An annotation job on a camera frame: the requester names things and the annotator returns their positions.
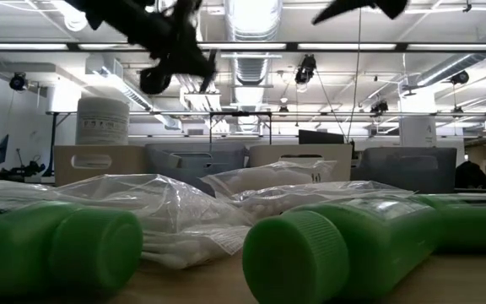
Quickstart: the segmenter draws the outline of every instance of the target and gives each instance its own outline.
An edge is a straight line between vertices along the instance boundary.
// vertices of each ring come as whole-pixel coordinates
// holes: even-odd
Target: plastic bag
[[[396,196],[407,198],[413,192],[378,182],[322,182],[305,185],[270,187],[245,191],[231,197],[232,204],[253,215],[257,220],[279,215],[304,204],[343,198]]]
[[[222,172],[202,178],[216,197],[231,197],[247,190],[261,190],[283,185],[331,182],[336,161],[319,160],[313,164],[279,161],[267,166]]]
[[[238,252],[253,224],[242,210],[158,175],[98,176],[54,188],[0,182],[0,198],[20,198],[20,202],[28,198],[29,204],[59,200],[132,211],[143,227],[143,258],[173,269]]]

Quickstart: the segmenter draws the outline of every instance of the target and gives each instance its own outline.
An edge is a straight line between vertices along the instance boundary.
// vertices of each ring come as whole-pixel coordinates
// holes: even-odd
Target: box handle
[[[71,166],[75,169],[106,170],[111,164],[112,159],[109,155],[79,154],[71,158]]]
[[[322,160],[324,160],[324,157],[321,156],[321,155],[281,155],[279,157],[279,159],[282,159],[282,158],[287,158],[287,159],[290,159],[290,158],[321,158]]]

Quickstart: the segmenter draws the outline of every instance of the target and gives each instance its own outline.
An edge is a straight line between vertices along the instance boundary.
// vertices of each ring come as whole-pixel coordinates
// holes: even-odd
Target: air duct
[[[230,41],[275,40],[283,8],[283,0],[224,0],[226,25]],[[269,59],[236,58],[233,62],[234,81],[249,87],[234,88],[235,101],[245,110],[257,110],[262,103],[264,88],[259,87],[267,77]],[[246,120],[240,123],[245,131],[257,127]]]
[[[123,66],[114,58],[106,54],[94,54],[85,61],[85,72],[94,73],[105,77],[111,85],[119,90],[130,101],[142,107],[145,111],[162,111],[155,108],[149,98],[123,77]],[[155,118],[165,125],[167,130],[182,130],[183,126],[179,119],[166,115],[155,115]]]
[[[486,36],[479,42],[486,42]],[[418,85],[429,86],[460,73],[471,66],[486,59],[485,54],[466,54],[450,57],[436,65],[427,72],[422,73],[418,79]]]

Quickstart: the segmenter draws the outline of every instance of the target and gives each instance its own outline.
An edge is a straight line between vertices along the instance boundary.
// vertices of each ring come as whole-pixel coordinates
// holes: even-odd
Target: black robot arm
[[[178,0],[171,15],[146,12],[145,7],[153,5],[154,0],[65,1],[84,12],[94,30],[106,22],[126,35],[129,43],[145,47],[151,58],[160,59],[158,66],[140,74],[144,93],[161,93],[170,84],[172,74],[196,75],[208,81],[214,78],[215,62],[203,56],[190,22],[202,0]]]

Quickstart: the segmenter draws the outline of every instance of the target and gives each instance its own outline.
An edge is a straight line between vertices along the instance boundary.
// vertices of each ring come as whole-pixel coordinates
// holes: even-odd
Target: fluorescent light
[[[125,50],[125,51],[143,51],[143,47],[139,45],[131,46],[127,43],[79,43],[78,47],[86,51],[99,50]]]
[[[238,54],[238,53],[232,53],[232,54],[220,54],[221,58],[226,58],[226,59],[279,59],[282,58],[282,55],[275,55],[275,54]]]
[[[454,50],[454,51],[486,51],[486,44],[410,44],[408,50],[410,51],[436,51],[436,50]]]
[[[67,45],[63,43],[0,43],[1,51],[63,51]]]
[[[397,45],[394,43],[300,43],[300,50],[392,50]]]
[[[200,43],[200,48],[219,50],[282,50],[286,43],[234,42],[234,43]]]

